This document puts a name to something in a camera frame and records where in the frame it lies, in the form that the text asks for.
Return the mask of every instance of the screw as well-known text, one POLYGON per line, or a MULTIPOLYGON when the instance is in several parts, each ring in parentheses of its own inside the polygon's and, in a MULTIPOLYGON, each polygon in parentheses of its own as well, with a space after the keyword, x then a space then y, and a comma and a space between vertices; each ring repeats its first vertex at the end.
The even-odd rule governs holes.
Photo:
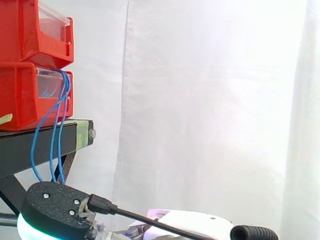
POLYGON ((97 136, 96 130, 90 129, 90 130, 89 130, 89 138, 90 138, 91 140, 93 140, 93 139, 96 138, 96 136, 97 136))

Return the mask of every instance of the blue ethernet cable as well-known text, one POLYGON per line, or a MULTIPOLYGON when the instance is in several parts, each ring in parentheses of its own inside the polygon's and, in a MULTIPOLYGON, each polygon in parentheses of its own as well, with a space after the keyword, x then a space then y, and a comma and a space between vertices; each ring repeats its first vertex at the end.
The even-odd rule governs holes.
MULTIPOLYGON (((60 93, 59 100, 65 100, 65 98, 64 98, 65 88, 68 87, 67 86, 68 83, 66 82, 64 75, 62 75, 62 76, 63 76, 63 87, 62 87, 62 90, 60 93)), ((55 143, 55 136, 56 136, 56 130, 57 130, 57 125, 58 125, 58 118, 59 118, 59 113, 60 113, 60 106, 61 106, 61 103, 56 108, 55 121, 54 121, 52 135, 51 135, 50 154, 49 154, 50 172, 51 172, 51 176, 52 176, 52 181, 54 183, 57 182, 55 170, 54 170, 54 143, 55 143)))
MULTIPOLYGON (((43 125, 43 123, 45 122, 45 120, 48 118, 48 116, 55 110, 58 108, 58 106, 61 104, 61 102, 65 101, 67 102, 67 99, 68 99, 68 95, 70 93, 70 90, 71 90, 71 83, 70 83, 70 80, 69 80, 69 77, 68 75, 64 72, 64 71, 61 71, 59 69, 56 70, 57 72, 60 72, 63 76, 63 80, 64 80, 64 86, 66 85, 67 86, 67 90, 65 92, 65 95, 58 100, 58 102, 44 115, 44 117, 40 120, 38 126, 36 127, 35 129, 35 132, 34 132, 34 136, 33 136, 33 141, 32 141, 32 146, 31 146, 31 151, 30 151, 30 164, 31 164, 31 167, 33 169, 33 172, 35 174, 35 176, 37 177, 37 179, 40 181, 40 182, 43 182, 43 179, 42 177, 40 176, 37 168, 36 168, 36 164, 35 164, 35 149, 36 149, 36 144, 37 144, 37 139, 38 139, 38 136, 39 136, 39 131, 40 131, 40 128, 41 126, 43 125)), ((66 110, 63 112, 63 121, 65 120, 66 118, 66 110)), ((63 125, 60 127, 60 131, 59 131, 59 143, 58 143, 58 148, 60 149, 60 151, 58 150, 58 165, 59 165, 59 171, 60 171, 60 175, 61 175, 61 179, 63 179, 63 182, 64 183, 64 177, 62 178, 62 176, 64 175, 63 173, 63 169, 62 169, 62 163, 61 163, 61 134, 62 134, 62 127, 63 125)))
MULTIPOLYGON (((60 179, 61 179, 61 183, 64 185, 65 184, 65 175, 64 175, 64 170, 63 170, 63 166, 62 166, 62 156, 61 156, 61 138, 62 138, 62 131, 63 131, 63 127, 64 127, 64 122, 66 119, 66 115, 67 115, 67 108, 68 108, 68 95, 70 93, 71 90, 71 83, 70 83, 70 79, 68 77, 68 75, 66 74, 66 72, 60 70, 60 69, 55 69, 55 71, 59 72, 62 74, 63 76, 63 81, 66 85, 66 90, 65 93, 62 97, 62 99, 64 100, 64 110, 63 110, 63 117, 60 123, 60 128, 59 128, 59 134, 58 134, 58 149, 57 149, 57 158, 58 158, 58 169, 59 169, 59 175, 60 175, 60 179)), ((57 116, 55 119, 55 123, 54 123, 55 127, 57 127, 58 125, 58 112, 57 112, 57 116)), ((53 155, 53 144, 51 145, 52 148, 50 149, 50 155, 53 155)))

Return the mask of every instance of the red storage bin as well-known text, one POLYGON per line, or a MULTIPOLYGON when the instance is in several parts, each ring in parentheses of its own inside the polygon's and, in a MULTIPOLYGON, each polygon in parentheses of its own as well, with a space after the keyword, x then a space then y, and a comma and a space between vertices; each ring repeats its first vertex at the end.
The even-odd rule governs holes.
POLYGON ((0 62, 61 69, 74 61, 73 20, 38 0, 0 0, 0 62))
MULTIPOLYGON (((67 74, 71 82, 66 113, 69 118, 73 115, 73 75, 67 74)), ((37 68, 29 62, 0 63, 0 130, 35 129, 57 103, 63 84, 59 72, 37 68)), ((42 126, 54 125, 56 113, 54 110, 42 126)), ((63 113, 64 101, 60 105, 59 121, 63 113)))

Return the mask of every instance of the metal frame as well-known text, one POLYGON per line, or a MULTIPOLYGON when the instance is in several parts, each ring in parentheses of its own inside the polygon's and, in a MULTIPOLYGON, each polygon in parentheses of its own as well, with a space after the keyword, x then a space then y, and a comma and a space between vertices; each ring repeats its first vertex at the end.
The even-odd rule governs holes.
MULTIPOLYGON (((36 165, 43 164, 49 159, 50 142, 53 127, 44 127, 40 130, 34 161, 36 165)), ((56 129, 56 141, 59 128, 56 129)), ((94 124, 91 120, 68 120, 63 125, 61 138, 61 154, 64 169, 64 177, 67 179, 76 151, 93 144, 94 124), (86 141, 81 137, 88 136, 86 141)), ((9 206, 16 216, 19 215, 25 198, 26 190, 14 174, 31 168, 30 150, 34 137, 34 130, 22 132, 0 132, 0 198, 9 206)), ((53 152, 53 158, 57 157, 57 151, 53 152)), ((55 170, 55 177, 61 181, 59 170, 55 170)), ((14 215, 0 213, 0 226, 14 226, 11 223, 14 215)))

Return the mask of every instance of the black corrugated tube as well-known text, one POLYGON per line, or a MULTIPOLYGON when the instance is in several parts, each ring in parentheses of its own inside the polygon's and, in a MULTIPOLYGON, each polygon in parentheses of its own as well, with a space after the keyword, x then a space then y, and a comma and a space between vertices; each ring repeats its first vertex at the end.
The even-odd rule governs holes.
POLYGON ((271 229, 260 226, 235 226, 230 232, 231 240, 279 240, 271 229))

